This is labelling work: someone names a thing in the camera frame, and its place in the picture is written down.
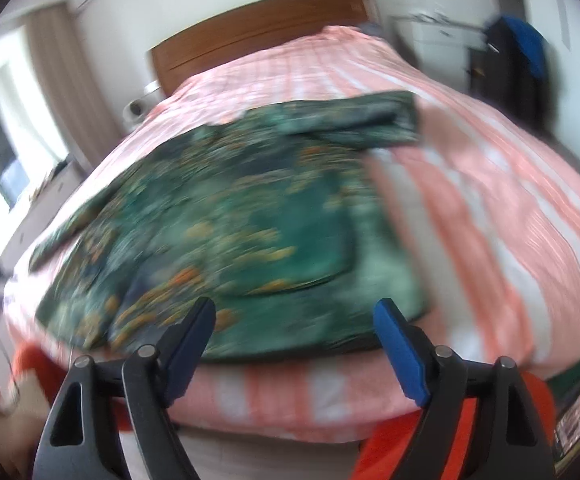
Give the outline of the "green floral garment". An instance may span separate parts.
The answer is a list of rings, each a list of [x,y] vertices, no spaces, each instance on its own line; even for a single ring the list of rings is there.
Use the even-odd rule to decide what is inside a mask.
[[[410,320],[428,300],[364,158],[419,138],[408,91],[276,103],[171,138],[34,249],[32,270],[70,250],[37,322],[72,347],[126,353],[205,297],[208,362],[376,348],[378,300]]]

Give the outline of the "dark clothes with blue jacket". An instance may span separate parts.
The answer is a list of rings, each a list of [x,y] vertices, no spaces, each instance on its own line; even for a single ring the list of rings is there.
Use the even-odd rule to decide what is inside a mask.
[[[470,96],[487,102],[540,139],[549,139],[550,76],[543,36],[529,23],[502,14],[470,53]]]

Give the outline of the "pink striped bed sheet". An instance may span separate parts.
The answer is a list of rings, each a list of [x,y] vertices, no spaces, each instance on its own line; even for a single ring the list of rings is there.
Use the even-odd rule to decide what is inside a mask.
[[[281,101],[406,89],[424,140],[372,151],[371,177],[432,299],[428,336],[469,360],[510,356],[549,377],[580,360],[580,176],[498,110],[351,27],[238,58],[183,82],[64,203],[69,218],[162,142]],[[278,364],[202,365],[171,408],[181,424],[339,443],[414,409],[381,351]]]

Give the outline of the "beige curtain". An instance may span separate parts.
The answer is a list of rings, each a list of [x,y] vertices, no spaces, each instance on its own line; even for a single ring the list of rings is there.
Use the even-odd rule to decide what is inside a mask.
[[[122,140],[65,3],[24,17],[33,70],[72,157],[88,174]]]

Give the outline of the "window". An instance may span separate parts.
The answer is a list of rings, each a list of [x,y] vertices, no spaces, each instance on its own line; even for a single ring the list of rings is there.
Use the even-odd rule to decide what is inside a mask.
[[[0,37],[0,197],[9,208],[69,157],[36,76],[23,28]]]

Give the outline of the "white round bedside device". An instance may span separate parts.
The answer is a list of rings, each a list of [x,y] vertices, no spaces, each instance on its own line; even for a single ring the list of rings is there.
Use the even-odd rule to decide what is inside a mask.
[[[147,118],[149,113],[163,100],[159,81],[150,81],[142,95],[128,102],[122,110],[122,121],[127,133],[133,132]]]

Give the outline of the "white drawer cabinet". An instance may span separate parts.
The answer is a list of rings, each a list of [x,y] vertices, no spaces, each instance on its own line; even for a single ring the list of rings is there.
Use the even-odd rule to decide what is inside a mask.
[[[390,17],[394,50],[428,77],[462,93],[470,87],[470,55],[483,48],[483,29],[425,15]]]

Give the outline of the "brown wooden headboard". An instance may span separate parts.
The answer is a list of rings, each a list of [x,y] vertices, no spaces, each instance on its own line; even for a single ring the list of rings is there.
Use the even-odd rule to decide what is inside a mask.
[[[260,0],[207,18],[150,50],[164,96],[190,77],[237,58],[320,32],[377,23],[376,0]]]

